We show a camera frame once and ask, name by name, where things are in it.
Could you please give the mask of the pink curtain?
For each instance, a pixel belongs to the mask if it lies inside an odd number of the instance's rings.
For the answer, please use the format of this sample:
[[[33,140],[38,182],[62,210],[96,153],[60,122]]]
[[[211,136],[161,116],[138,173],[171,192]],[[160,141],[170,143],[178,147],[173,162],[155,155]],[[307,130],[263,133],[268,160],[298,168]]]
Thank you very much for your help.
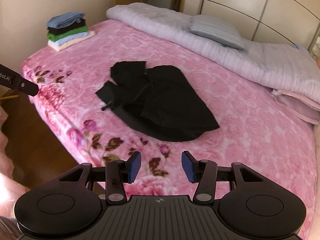
[[[5,147],[8,138],[1,131],[1,216],[14,217],[14,204],[20,194],[19,186],[13,180],[14,166],[12,160],[7,157]]]

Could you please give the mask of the grey striped pillow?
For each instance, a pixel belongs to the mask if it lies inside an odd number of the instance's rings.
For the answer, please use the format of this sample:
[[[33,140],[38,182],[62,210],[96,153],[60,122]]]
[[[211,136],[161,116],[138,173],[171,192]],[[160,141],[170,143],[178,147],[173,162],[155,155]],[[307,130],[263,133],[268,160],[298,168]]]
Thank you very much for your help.
[[[190,32],[230,48],[246,50],[242,37],[236,28],[231,23],[215,16],[194,16],[191,19]]]

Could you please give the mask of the black folded garment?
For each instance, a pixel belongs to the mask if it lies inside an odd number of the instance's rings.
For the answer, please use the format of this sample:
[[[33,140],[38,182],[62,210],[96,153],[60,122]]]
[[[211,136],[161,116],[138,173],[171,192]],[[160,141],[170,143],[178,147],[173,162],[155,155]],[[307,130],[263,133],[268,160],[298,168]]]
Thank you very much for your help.
[[[81,19],[79,22],[74,22],[67,27],[63,27],[63,28],[59,28],[59,29],[48,27],[47,30],[48,30],[48,33],[53,34],[53,35],[62,35],[62,34],[67,33],[69,31],[72,31],[74,33],[86,31],[85,27],[86,27],[86,20]]]

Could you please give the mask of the green folded garment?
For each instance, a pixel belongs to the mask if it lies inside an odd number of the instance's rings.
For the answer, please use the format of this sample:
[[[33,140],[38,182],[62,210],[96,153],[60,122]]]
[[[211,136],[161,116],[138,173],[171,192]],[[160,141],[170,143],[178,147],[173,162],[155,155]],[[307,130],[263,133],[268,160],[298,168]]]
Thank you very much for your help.
[[[85,25],[83,27],[78,27],[72,30],[69,30],[63,34],[52,34],[50,32],[47,33],[47,38],[53,42],[56,42],[62,38],[65,38],[69,35],[73,35],[73,34],[78,34],[78,33],[83,33],[83,32],[87,32],[88,31],[88,27]]]

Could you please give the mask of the pink folded sheet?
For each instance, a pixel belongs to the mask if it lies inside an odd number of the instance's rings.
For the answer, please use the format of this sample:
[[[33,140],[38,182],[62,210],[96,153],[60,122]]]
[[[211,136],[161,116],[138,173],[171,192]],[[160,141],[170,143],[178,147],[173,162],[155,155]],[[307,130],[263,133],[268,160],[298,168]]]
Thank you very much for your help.
[[[319,103],[307,96],[283,89],[272,89],[274,100],[292,114],[313,125],[319,125]]]

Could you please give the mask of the pink floral blanket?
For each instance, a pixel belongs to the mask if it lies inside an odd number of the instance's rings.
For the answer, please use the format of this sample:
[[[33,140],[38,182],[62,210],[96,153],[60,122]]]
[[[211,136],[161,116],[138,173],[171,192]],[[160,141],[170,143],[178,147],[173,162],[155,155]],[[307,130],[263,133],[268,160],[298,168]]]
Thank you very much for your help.
[[[182,46],[115,20],[92,27],[95,35],[57,52],[45,47],[22,64],[23,76],[39,85],[30,98],[42,120],[79,163],[104,166],[142,154],[128,195],[195,192],[181,167],[188,150],[220,166],[241,162],[296,194],[306,205],[300,237],[310,237],[315,211],[317,164],[313,127],[277,104],[270,92]],[[182,71],[215,116],[219,129],[189,142],[164,142],[132,130],[103,110],[96,91],[120,61],[147,67],[173,65]]]

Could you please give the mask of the light blue folded garment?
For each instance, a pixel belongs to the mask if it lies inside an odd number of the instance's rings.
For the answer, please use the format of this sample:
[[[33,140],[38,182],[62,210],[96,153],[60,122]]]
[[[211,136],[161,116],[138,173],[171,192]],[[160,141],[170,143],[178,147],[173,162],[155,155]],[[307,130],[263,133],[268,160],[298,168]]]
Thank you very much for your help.
[[[68,41],[71,41],[75,38],[83,38],[83,37],[86,37],[89,35],[89,31],[86,31],[86,32],[81,32],[81,33],[77,33],[77,34],[72,34],[72,35],[69,35],[69,36],[66,36],[64,38],[61,38],[59,40],[57,40],[56,42],[53,42],[51,40],[48,40],[48,44],[52,44],[54,46],[60,46]]]

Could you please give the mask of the cream folded garment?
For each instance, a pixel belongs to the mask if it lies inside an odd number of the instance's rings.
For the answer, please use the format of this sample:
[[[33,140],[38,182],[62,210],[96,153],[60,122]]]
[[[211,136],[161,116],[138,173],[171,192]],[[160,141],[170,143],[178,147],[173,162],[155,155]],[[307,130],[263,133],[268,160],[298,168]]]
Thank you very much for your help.
[[[66,43],[64,43],[64,44],[62,44],[62,45],[60,45],[60,46],[54,46],[54,45],[52,45],[52,44],[48,44],[48,46],[49,46],[50,48],[54,49],[55,51],[59,52],[59,51],[62,51],[62,50],[66,49],[66,48],[68,48],[68,47],[70,47],[70,46],[72,46],[72,45],[74,45],[74,44],[77,44],[77,43],[80,43],[80,42],[82,42],[82,41],[85,41],[85,40],[93,37],[94,35],[95,35],[95,31],[89,31],[89,35],[86,36],[86,37],[83,37],[83,38],[75,38],[75,39],[73,39],[73,40],[71,40],[71,41],[68,41],[68,42],[66,42]]]

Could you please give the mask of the beige wardrobe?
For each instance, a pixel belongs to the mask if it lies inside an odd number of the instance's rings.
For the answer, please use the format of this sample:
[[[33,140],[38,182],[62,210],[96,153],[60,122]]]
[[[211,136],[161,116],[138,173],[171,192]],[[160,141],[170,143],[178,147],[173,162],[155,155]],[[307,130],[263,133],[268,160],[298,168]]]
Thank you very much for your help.
[[[213,15],[259,43],[298,44],[311,51],[319,37],[319,0],[184,0],[187,15]]]

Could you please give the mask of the black garment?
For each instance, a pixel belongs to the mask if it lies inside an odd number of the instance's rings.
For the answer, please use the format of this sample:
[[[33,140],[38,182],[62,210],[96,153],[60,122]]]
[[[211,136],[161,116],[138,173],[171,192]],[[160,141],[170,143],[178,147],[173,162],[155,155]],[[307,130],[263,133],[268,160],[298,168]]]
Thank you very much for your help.
[[[219,129],[213,113],[175,66],[117,62],[96,95],[135,131],[161,141],[184,142]]]
[[[86,31],[85,27],[86,27],[86,20],[81,19],[79,22],[74,22],[67,27],[63,27],[63,28],[59,28],[59,29],[48,27],[47,30],[48,30],[48,33],[53,34],[53,35],[62,35],[62,34],[67,33],[69,31],[72,31],[74,33]]]

